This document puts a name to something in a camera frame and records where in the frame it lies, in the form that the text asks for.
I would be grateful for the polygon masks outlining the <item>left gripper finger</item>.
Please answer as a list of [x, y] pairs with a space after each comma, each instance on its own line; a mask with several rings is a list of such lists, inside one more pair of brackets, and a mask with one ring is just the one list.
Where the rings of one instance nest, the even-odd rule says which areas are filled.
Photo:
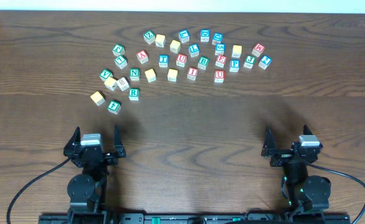
[[71, 157], [75, 152], [76, 148], [80, 145], [80, 128], [76, 127], [72, 137], [64, 147], [64, 156]]
[[115, 153], [116, 153], [117, 157], [126, 157], [125, 147], [122, 143], [117, 124], [115, 125], [115, 129], [114, 129], [113, 147], [115, 149]]

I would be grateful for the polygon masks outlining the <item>green N block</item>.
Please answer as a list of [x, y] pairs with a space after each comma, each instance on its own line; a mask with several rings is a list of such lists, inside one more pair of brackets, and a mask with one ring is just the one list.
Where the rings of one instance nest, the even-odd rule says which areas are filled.
[[140, 80], [140, 70], [138, 68], [130, 69], [130, 80], [139, 81]]

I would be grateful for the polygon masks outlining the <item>red E block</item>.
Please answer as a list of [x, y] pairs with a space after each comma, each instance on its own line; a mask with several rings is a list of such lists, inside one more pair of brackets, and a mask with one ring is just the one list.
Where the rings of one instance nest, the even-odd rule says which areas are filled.
[[218, 55], [216, 58], [215, 66], [223, 68], [227, 61], [227, 57], [225, 55]]

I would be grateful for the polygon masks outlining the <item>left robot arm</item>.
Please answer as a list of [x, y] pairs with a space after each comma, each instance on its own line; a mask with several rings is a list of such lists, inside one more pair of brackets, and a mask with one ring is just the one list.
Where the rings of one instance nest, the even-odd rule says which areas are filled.
[[76, 128], [64, 147], [64, 155], [82, 173], [71, 178], [67, 186], [70, 208], [67, 223], [118, 223], [118, 215], [105, 208], [108, 167], [126, 156], [118, 126], [115, 126], [112, 152], [103, 152], [100, 134], [80, 134]]

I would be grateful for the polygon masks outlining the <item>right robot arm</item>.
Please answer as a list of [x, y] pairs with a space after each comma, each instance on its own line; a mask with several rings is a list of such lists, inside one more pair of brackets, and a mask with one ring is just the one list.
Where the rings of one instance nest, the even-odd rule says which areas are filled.
[[285, 197], [290, 205], [300, 212], [319, 212], [329, 208], [331, 182], [326, 177], [309, 175], [307, 167], [312, 165], [323, 148], [322, 143], [303, 127], [303, 134], [289, 149], [278, 149], [269, 128], [265, 131], [262, 157], [270, 159], [270, 166], [283, 169]]

